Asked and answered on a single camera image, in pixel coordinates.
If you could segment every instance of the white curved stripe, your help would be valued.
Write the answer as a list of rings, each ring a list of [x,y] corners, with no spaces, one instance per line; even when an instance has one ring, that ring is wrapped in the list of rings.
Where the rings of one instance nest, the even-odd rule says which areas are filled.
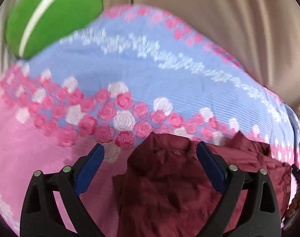
[[[30,35],[32,34],[35,26],[37,25],[38,21],[41,19],[42,15],[46,12],[51,4],[53,4],[55,0],[42,0],[39,5],[36,7],[35,11],[33,12],[31,18],[29,19],[24,33],[22,35],[22,39],[20,42],[20,48],[18,51],[18,55],[20,57],[23,56],[26,44],[29,40]]]

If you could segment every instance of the green cushion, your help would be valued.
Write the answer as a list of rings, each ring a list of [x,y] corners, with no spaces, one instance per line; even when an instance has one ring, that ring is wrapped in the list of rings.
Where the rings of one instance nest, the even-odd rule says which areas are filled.
[[[102,9],[102,0],[21,0],[7,20],[5,38],[15,55],[28,59],[85,27]]]

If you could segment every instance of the maroon cloth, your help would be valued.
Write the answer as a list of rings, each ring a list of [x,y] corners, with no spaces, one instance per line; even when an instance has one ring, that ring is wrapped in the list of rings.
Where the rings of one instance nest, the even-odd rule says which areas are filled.
[[[221,197],[197,159],[197,144],[185,137],[151,133],[133,151],[126,174],[113,178],[118,237],[196,236]],[[280,214],[284,214],[290,199],[291,167],[271,158],[269,145],[250,141],[239,132],[228,147],[207,146],[243,171],[265,168]],[[246,194],[241,192],[226,231],[236,227]]]

